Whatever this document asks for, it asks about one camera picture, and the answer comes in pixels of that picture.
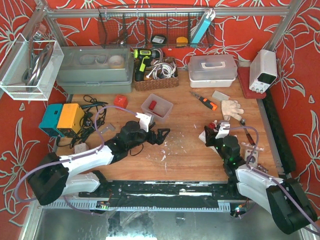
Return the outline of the white work glove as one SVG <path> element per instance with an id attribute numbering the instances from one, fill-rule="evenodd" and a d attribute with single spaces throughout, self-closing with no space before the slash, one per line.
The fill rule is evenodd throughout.
<path id="1" fill-rule="evenodd" d="M 236 100 L 222 100 L 221 111 L 224 121 L 230 121 L 231 118 L 241 121 L 241 115 L 244 113 L 241 105 Z"/>

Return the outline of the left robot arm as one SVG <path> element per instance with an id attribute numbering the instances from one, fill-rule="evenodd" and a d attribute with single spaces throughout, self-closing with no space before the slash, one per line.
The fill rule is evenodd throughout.
<path id="1" fill-rule="evenodd" d="M 137 121 L 128 121 L 119 133 L 96 148 L 63 156 L 47 154 L 27 177 L 27 182 L 42 206 L 65 195 L 93 193 L 106 180 L 95 168 L 119 162 L 144 143 L 161 145 L 170 131 L 169 128 L 146 131 Z"/>

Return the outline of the orange black screwdriver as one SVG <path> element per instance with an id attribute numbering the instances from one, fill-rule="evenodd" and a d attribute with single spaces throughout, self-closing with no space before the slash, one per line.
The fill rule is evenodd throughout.
<path id="1" fill-rule="evenodd" d="M 195 97 L 197 98 L 203 105 L 205 105 L 208 109 L 212 110 L 212 111 L 215 111 L 218 106 L 213 103 L 212 101 L 210 101 L 209 99 L 199 95 L 198 93 L 196 92 L 193 92 L 193 91 L 190 91 L 190 93 Z"/>

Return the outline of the white peg base plate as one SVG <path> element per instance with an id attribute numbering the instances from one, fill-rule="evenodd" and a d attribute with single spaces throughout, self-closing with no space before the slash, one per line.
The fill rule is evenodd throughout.
<path id="1" fill-rule="evenodd" d="M 203 131 L 198 138 L 205 144 L 206 143 L 206 133 Z M 214 146 L 210 146 L 210 149 L 212 149 L 216 154 L 218 154 L 217 149 Z"/>

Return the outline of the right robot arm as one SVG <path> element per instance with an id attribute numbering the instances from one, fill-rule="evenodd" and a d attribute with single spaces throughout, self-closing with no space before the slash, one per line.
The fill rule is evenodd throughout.
<path id="1" fill-rule="evenodd" d="M 205 145 L 213 147 L 223 161 L 231 192 L 244 196 L 269 212 L 277 227 L 289 235 L 295 231 L 316 224 L 317 213 L 303 191 L 300 183 L 267 174 L 250 162 L 249 155 L 243 158 L 240 144 L 228 122 L 221 122 L 215 128 L 204 127 Z"/>

